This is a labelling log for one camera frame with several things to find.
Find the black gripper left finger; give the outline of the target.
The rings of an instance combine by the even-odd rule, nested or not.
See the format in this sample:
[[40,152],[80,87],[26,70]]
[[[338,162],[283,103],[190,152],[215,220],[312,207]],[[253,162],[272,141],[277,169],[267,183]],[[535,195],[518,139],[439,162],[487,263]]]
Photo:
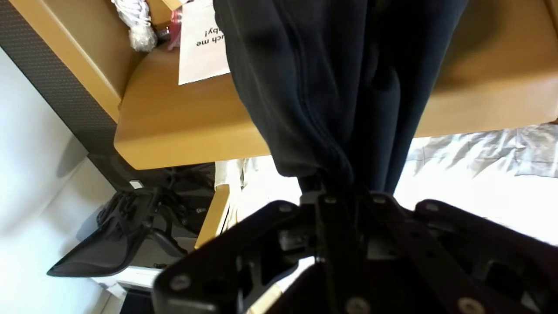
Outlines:
[[277,281],[298,274],[272,314],[342,314],[356,267],[356,190],[321,176],[302,179],[302,200],[274,200],[164,268],[155,314],[244,314]]

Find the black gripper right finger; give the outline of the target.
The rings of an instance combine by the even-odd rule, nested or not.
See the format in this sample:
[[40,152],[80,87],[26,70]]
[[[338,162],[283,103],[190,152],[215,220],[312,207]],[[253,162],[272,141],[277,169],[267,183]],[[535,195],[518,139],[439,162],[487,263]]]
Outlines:
[[558,314],[558,247],[441,200],[403,209],[370,193],[373,221],[445,314]]

